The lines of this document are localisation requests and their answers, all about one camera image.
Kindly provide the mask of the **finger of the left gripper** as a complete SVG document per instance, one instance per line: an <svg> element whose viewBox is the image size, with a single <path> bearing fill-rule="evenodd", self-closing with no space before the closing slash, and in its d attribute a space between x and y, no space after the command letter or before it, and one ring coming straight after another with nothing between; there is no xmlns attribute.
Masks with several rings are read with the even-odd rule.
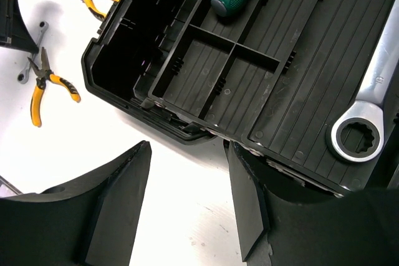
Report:
<svg viewBox="0 0 399 266"><path fill-rule="evenodd" d="M28 53L39 52L24 23L18 0L1 0L1 47Z"/></svg>

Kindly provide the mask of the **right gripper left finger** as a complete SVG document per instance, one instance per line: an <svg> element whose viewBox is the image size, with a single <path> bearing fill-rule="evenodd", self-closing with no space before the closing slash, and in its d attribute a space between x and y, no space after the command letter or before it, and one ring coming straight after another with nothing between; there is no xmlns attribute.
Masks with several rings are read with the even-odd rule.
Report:
<svg viewBox="0 0 399 266"><path fill-rule="evenodd" d="M1 264L128 265L150 162L141 141L44 192L1 199Z"/></svg>

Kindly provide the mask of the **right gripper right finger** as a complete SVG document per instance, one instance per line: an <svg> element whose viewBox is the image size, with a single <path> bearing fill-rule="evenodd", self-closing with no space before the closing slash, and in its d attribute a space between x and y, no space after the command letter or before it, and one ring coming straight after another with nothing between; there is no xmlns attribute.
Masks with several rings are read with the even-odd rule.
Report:
<svg viewBox="0 0 399 266"><path fill-rule="evenodd" d="M246 265L397 265L398 191L337 198L301 186L241 145L227 147Z"/></svg>

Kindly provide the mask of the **large silver ratchet wrench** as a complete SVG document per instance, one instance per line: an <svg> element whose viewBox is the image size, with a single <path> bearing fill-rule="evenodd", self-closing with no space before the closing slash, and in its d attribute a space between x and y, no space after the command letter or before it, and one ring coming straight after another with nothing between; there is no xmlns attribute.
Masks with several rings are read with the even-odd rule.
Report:
<svg viewBox="0 0 399 266"><path fill-rule="evenodd" d="M326 140L330 150L349 163L376 158L385 143L383 104L398 66L398 0L394 0L351 106L330 126ZM364 125L372 133L371 147L351 152L341 140L343 129L352 123Z"/></svg>

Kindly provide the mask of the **black plastic toolbox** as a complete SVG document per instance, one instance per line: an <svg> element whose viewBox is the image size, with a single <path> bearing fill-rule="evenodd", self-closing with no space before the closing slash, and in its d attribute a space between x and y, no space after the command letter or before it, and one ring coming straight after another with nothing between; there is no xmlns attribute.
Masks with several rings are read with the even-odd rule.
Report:
<svg viewBox="0 0 399 266"><path fill-rule="evenodd" d="M348 163L326 131L353 102L394 0L120 0L82 56L87 90L184 144L220 136L338 196L398 186L398 79L385 148Z"/></svg>

